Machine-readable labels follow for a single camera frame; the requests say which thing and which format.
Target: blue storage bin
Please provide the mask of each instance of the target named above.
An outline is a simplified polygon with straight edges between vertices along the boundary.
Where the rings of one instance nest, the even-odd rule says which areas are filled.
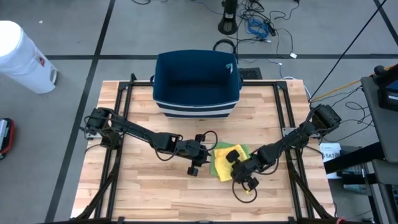
[[[157,57],[154,101],[169,118],[226,118],[243,80],[233,54],[180,50]]]

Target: wooden tabletop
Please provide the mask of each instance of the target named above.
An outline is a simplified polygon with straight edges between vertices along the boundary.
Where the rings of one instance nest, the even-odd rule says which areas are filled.
[[[103,82],[98,107],[114,108],[118,84],[117,81]],[[289,80],[287,84],[295,123],[298,125],[309,112],[304,85],[301,80]],[[288,124],[282,91],[280,96],[285,123]],[[244,86],[240,101],[226,119],[168,119],[153,101],[152,87],[135,86],[128,120],[155,132],[182,134],[184,139],[193,139],[196,134],[214,130],[218,133],[219,141],[247,144],[251,150],[282,137],[271,86]],[[207,144],[214,143],[210,135],[206,138]],[[88,147],[99,141],[90,141]],[[319,149],[315,140],[311,140],[309,146]],[[105,151],[102,147],[93,147],[86,153],[71,217],[79,215],[97,192]],[[333,215],[335,208],[321,155],[304,149],[303,163],[310,190]],[[260,182],[257,187],[258,198],[249,204],[235,199],[231,181],[220,182],[211,176],[208,164],[199,169],[198,177],[187,175],[189,166],[189,160],[179,157],[162,162],[146,142],[126,137],[113,219],[124,216],[126,220],[143,221],[284,221],[289,216],[295,217],[284,155],[280,157],[275,174],[255,175]],[[240,185],[235,187],[243,200],[249,200],[252,196],[246,195]],[[299,194],[305,216],[301,191]],[[108,196],[105,196],[102,217],[107,203]]]

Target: bin handle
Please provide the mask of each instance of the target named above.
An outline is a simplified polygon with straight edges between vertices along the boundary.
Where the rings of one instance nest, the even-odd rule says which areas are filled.
[[[155,78],[155,75],[153,75],[153,76],[151,76],[151,77],[149,78],[149,82],[150,82],[150,84],[151,84],[152,86],[154,86],[154,78]]]
[[[241,81],[240,81],[240,84],[239,84],[239,90],[241,90],[241,89],[242,89],[242,86],[243,86],[243,77],[242,77],[242,76],[239,76],[239,79],[241,80]]]

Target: gray floor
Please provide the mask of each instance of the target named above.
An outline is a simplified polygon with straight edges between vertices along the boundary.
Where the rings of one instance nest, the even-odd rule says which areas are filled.
[[[221,1],[204,1],[212,10],[222,11]],[[288,12],[295,6],[293,0],[261,2],[267,15],[270,10]],[[109,0],[0,0],[0,20],[19,23],[46,55],[94,55],[108,6]],[[398,30],[397,8],[396,0],[388,0],[384,7],[395,30]],[[375,10],[373,0],[303,0],[291,20],[274,22],[276,27],[292,33],[294,53],[298,58],[273,61],[282,63],[283,76],[303,79],[313,93],[336,62],[338,54],[344,51]],[[152,1],[146,6],[138,6],[130,0],[116,0],[104,43],[100,46],[101,55],[157,55],[171,50],[211,49],[217,40],[225,38],[216,29],[219,20],[219,15],[191,1]],[[280,35],[279,53],[289,54],[289,36],[283,31]],[[239,38],[245,37],[250,35],[241,29]],[[240,44],[239,53],[275,54],[277,39],[269,39],[272,43]],[[380,14],[348,54],[358,59],[342,60],[317,95],[369,75],[376,65],[397,63],[397,43]],[[395,56],[383,59],[385,57],[380,54]],[[301,55],[312,59],[300,59]],[[0,116],[14,119],[17,125],[15,146],[0,162],[1,223],[45,220],[92,62],[52,60],[62,74],[56,89],[44,95],[35,95],[8,77],[0,76]],[[154,74],[155,63],[155,60],[99,60],[87,103],[81,105],[85,109],[83,115],[88,115],[96,106],[103,80],[127,80],[132,72],[138,79],[147,80]],[[279,78],[278,66],[264,59],[253,63],[240,61],[239,66],[260,67],[263,78]],[[360,91],[346,101],[366,105]],[[344,101],[337,104],[335,110],[343,119],[362,116],[362,112],[346,108]],[[328,139],[339,139],[362,127],[364,124],[346,123]],[[340,143],[365,146],[375,141],[376,133],[370,127]],[[79,133],[56,220],[66,220],[70,216],[85,146],[86,141]],[[369,210],[366,197],[343,190],[338,182],[331,183],[331,189],[339,216],[350,218]],[[354,219],[361,217],[371,217],[371,213]]]

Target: white bucket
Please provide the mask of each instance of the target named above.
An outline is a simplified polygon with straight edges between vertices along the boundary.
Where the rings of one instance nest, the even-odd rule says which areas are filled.
[[[0,21],[0,74],[41,94],[55,88],[57,73],[18,24]]]

